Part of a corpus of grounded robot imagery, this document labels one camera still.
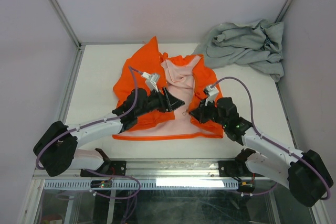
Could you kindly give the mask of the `orange zip jacket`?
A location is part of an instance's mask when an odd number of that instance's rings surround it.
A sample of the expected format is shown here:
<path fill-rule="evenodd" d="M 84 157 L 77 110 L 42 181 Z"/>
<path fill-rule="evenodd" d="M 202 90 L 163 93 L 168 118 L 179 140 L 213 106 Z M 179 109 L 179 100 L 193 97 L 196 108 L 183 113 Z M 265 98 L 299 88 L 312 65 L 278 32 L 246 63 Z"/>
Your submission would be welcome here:
<path fill-rule="evenodd" d="M 160 53 L 158 42 L 153 37 L 131 58 L 125 61 L 119 80 L 113 87 L 118 106 L 126 101 L 134 89 L 133 76 L 129 67 L 157 73 L 158 88 L 166 87 L 184 105 L 173 112 L 154 110 L 138 118 L 137 124 L 128 131 L 114 135 L 114 139 L 127 141 L 177 140 L 195 137 L 222 138 L 222 127 L 212 121 L 201 124 L 189 113 L 206 98 L 206 86 L 217 81 L 215 72 L 206 67 L 203 55 L 169 57 Z"/>

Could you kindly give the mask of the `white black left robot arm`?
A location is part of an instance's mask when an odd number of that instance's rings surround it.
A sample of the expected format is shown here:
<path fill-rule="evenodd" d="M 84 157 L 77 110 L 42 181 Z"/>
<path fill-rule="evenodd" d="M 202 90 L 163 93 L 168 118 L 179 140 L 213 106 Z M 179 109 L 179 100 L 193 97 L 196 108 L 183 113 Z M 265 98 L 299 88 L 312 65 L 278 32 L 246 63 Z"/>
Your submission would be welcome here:
<path fill-rule="evenodd" d="M 82 146 L 108 135 L 116 135 L 138 125 L 139 117 L 159 112 L 166 115 L 184 106 L 184 100 L 164 87 L 147 92 L 136 88 L 111 113 L 84 124 L 68 126 L 54 122 L 33 148 L 36 167 L 56 177 L 68 169 L 93 171 L 99 176 L 113 174 L 111 161 L 100 148 L 87 151 Z"/>

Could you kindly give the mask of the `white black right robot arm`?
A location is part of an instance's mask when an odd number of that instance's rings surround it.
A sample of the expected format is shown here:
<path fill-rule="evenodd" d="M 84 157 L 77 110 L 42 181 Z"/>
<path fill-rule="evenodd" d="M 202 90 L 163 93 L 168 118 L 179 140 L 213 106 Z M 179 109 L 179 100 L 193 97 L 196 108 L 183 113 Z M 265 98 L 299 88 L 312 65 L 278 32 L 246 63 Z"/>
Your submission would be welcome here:
<path fill-rule="evenodd" d="M 262 134 L 239 115 L 231 98 L 220 98 L 217 102 L 203 100 L 190 114 L 200 123 L 220 125 L 230 140 L 245 147 L 236 157 L 238 174 L 251 172 L 267 177 L 286 187 L 306 207 L 330 198 L 333 179 L 321 156 L 313 150 L 304 152 L 285 146 Z"/>

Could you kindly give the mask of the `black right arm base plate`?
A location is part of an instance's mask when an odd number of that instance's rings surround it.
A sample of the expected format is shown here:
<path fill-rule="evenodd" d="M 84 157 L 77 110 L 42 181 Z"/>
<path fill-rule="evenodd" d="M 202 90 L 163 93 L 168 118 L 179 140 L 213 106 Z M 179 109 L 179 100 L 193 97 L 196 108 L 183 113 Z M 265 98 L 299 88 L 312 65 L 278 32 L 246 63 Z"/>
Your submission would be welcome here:
<path fill-rule="evenodd" d="M 252 177 L 253 173 L 244 162 L 234 159 L 218 161 L 219 177 Z"/>

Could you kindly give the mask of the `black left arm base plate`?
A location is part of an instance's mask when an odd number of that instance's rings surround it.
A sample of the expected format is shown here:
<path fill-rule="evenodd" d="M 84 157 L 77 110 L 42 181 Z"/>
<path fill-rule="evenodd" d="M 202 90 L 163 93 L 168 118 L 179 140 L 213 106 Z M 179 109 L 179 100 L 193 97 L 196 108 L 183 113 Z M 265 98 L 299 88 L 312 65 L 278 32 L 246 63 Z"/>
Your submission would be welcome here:
<path fill-rule="evenodd" d="M 126 161 L 120 160 L 109 160 L 105 161 L 98 169 L 93 170 L 92 172 L 89 169 L 82 169 L 80 171 L 81 177 L 101 177 L 101 174 L 104 175 L 118 175 L 124 176 L 127 168 Z"/>

